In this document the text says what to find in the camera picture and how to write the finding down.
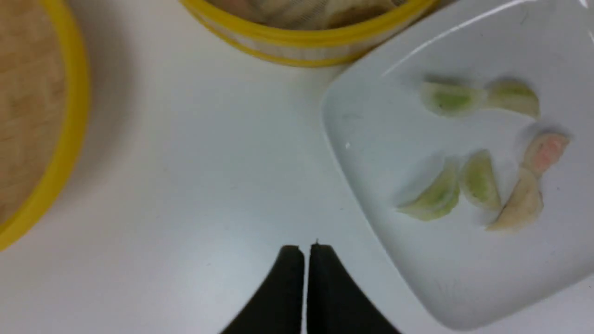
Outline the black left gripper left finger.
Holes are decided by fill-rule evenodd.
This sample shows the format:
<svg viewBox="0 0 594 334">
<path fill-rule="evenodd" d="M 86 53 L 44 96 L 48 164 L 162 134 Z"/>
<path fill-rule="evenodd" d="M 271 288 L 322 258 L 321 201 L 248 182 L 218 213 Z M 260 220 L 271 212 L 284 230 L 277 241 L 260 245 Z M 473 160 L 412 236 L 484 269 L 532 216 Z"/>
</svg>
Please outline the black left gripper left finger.
<svg viewBox="0 0 594 334">
<path fill-rule="evenodd" d="M 299 334 L 303 316 L 305 258 L 282 246 L 269 274 L 224 334 Z"/>
</svg>

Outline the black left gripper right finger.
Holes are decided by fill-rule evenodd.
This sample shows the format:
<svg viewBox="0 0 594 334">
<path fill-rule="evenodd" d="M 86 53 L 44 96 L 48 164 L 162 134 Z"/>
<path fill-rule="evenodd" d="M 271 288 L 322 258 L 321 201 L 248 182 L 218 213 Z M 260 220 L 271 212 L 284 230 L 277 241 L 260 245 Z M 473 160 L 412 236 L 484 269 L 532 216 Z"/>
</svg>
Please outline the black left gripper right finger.
<svg viewBox="0 0 594 334">
<path fill-rule="evenodd" d="M 330 245 L 310 247 L 308 334 L 398 334 L 354 282 Z"/>
</svg>

